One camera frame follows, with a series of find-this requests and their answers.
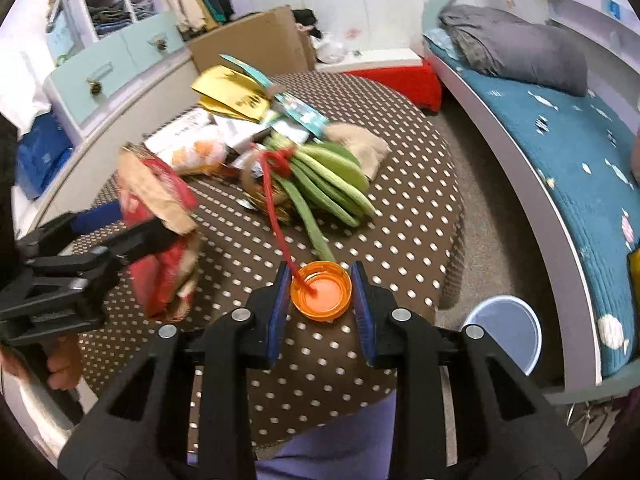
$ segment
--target red snack bag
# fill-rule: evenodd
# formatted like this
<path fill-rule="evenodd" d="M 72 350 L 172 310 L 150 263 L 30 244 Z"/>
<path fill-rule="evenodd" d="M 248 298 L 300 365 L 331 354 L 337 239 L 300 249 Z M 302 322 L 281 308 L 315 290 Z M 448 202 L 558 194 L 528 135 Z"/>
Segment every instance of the red snack bag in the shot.
<path fill-rule="evenodd" d="M 200 239 L 190 212 L 198 203 L 169 165 L 139 146 L 118 158 L 118 198 L 127 227 L 158 217 L 181 235 L 171 247 L 131 264 L 132 288 L 151 319 L 180 320 L 191 309 Z"/>

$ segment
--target trash can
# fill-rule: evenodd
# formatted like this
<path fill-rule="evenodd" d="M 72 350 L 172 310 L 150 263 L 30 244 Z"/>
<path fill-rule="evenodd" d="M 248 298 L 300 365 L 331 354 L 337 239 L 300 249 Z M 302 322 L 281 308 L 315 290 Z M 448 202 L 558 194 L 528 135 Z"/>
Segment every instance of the trash can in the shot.
<path fill-rule="evenodd" d="M 462 325 L 484 328 L 526 374 L 536 367 L 542 350 L 542 329 L 533 309 L 514 296 L 484 300 Z"/>

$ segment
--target orange lid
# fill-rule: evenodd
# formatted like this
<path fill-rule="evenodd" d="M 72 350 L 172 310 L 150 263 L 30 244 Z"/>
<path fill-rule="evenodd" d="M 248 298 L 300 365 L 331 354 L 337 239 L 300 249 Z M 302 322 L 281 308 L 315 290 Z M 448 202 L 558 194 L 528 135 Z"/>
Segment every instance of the orange lid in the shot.
<path fill-rule="evenodd" d="M 318 261 L 300 269 L 300 276 L 316 290 L 291 282 L 291 301 L 296 308 L 314 321 L 333 321 L 344 314 L 351 303 L 351 279 L 335 262 Z"/>

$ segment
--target plastic bag of food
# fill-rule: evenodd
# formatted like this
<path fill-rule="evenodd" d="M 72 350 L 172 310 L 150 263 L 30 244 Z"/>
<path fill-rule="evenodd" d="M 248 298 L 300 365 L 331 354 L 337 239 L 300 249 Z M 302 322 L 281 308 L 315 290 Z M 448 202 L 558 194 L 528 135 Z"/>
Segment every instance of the plastic bag of food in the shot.
<path fill-rule="evenodd" d="M 158 153 L 177 174 L 212 174 L 225 161 L 225 139 L 215 124 L 183 132 L 176 141 Z"/>
<path fill-rule="evenodd" d="M 183 319 L 193 304 L 200 239 L 190 212 L 197 208 L 186 183 L 145 148 L 127 146 L 118 158 L 122 220 L 132 227 L 157 217 L 180 237 L 162 253 L 129 266 L 132 289 L 145 315 Z"/>

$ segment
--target light blue drawer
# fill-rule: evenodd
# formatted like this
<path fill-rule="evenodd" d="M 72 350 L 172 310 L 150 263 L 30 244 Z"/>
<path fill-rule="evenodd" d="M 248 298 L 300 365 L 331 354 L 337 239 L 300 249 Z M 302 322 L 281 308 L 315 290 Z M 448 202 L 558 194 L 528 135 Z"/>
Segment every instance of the light blue drawer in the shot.
<path fill-rule="evenodd" d="M 125 28 L 122 35 L 138 73 L 184 47 L 175 26 L 175 18 L 170 12 L 162 12 L 134 23 Z"/>
<path fill-rule="evenodd" d="M 114 32 L 73 56 L 49 78 L 80 124 L 137 74 L 121 33 Z"/>

